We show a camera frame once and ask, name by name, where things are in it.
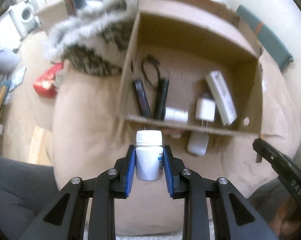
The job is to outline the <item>white pill bottle blue label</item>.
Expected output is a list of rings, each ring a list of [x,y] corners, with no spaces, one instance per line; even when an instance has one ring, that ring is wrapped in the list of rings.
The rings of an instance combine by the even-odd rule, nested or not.
[[[136,176],[143,181],[156,181],[164,173],[163,135],[159,130],[136,133]]]

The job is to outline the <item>white earbuds case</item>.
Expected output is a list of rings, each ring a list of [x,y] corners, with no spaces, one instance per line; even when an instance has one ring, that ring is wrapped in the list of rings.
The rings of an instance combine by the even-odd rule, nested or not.
[[[206,154],[209,143],[209,135],[200,132],[191,132],[187,150],[189,153],[204,156]]]

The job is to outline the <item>white small bottle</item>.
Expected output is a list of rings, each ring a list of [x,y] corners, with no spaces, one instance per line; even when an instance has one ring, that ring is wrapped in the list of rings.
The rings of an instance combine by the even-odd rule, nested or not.
[[[189,118],[188,111],[179,110],[171,107],[166,107],[165,109],[165,121],[174,121],[187,123]]]

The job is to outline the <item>white wall charger plug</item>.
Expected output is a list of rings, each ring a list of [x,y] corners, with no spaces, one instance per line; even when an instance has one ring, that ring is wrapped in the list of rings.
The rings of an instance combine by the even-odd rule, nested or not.
[[[199,98],[196,105],[195,119],[201,120],[202,124],[205,122],[207,126],[208,122],[214,122],[216,112],[216,103],[212,99]]]

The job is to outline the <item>white remote control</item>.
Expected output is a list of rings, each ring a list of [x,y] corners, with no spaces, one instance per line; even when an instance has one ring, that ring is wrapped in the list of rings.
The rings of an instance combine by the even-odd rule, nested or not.
[[[237,119],[237,112],[222,72],[220,70],[211,71],[205,79],[216,102],[222,124],[230,126]]]

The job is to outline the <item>black stick device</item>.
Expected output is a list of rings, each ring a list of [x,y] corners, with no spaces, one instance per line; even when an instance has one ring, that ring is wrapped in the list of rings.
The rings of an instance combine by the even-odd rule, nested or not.
[[[153,118],[163,120],[165,116],[166,101],[169,91],[169,79],[161,79],[158,85],[158,94],[155,102]]]

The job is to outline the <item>black red flat device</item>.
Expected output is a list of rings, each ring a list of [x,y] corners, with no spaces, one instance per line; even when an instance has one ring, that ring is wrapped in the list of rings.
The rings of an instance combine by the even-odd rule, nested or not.
[[[140,114],[145,118],[151,117],[151,111],[149,108],[146,92],[141,79],[133,80],[133,87],[138,102]]]

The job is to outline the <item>open cardboard box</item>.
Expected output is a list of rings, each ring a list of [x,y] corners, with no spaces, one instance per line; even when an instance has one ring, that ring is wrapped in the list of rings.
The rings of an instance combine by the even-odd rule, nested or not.
[[[152,126],[220,135],[258,134],[262,127],[259,63],[262,47],[246,22],[212,0],[138,0],[138,12],[123,67],[118,115]],[[195,119],[198,98],[209,92],[205,77],[220,70],[230,90],[237,119],[220,117],[205,125]],[[158,77],[170,81],[167,107],[188,111],[188,122],[148,119],[140,114],[133,80],[141,79],[151,109]]]

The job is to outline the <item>red snack packet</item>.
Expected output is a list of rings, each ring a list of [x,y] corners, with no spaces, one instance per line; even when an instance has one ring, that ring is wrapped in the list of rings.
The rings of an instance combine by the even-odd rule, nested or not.
[[[62,62],[55,63],[35,80],[33,83],[33,88],[38,96],[42,98],[53,99],[57,95],[55,78],[57,73],[63,70],[63,68],[64,64]]]

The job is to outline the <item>leopard print fluffy blanket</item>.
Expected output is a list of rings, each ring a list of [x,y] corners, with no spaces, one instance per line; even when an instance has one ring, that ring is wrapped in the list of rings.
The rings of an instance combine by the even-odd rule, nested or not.
[[[107,77],[122,73],[138,0],[85,0],[76,16],[51,28],[46,55],[68,60],[87,75]]]

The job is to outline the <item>teal cushion with orange stripe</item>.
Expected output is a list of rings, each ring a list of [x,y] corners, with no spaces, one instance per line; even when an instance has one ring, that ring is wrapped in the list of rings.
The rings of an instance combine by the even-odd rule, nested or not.
[[[280,71],[294,61],[293,56],[279,37],[265,23],[243,5],[236,10],[238,14],[250,26],[263,47],[278,65]]]

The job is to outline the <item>grey stuffed plastic bag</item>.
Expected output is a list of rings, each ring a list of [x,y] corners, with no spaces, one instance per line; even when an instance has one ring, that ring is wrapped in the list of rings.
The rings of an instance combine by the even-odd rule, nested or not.
[[[21,57],[10,50],[0,50],[0,75],[12,72],[20,63]]]

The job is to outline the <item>white washing machine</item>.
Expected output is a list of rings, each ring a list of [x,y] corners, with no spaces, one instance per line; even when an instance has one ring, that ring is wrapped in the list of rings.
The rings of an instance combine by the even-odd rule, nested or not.
[[[24,39],[29,33],[38,29],[39,22],[31,0],[23,0],[10,7],[9,15],[21,36]]]

